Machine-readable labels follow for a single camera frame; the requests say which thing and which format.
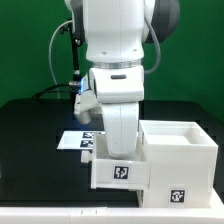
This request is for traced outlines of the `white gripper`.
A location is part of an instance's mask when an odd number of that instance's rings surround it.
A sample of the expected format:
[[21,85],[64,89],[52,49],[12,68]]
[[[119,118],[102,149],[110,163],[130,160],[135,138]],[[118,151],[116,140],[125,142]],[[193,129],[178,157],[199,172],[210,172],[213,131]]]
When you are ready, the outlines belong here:
[[136,148],[139,103],[102,104],[102,116],[109,154],[122,158]]

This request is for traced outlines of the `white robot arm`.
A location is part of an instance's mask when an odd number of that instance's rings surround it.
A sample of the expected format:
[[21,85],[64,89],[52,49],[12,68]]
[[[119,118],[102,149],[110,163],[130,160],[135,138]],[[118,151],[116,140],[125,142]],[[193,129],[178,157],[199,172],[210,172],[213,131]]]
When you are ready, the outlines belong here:
[[84,123],[101,110],[106,143],[113,157],[135,151],[139,102],[144,99],[143,45],[155,45],[175,30],[178,0],[64,0],[72,31],[87,44],[87,88],[76,95],[74,112]]

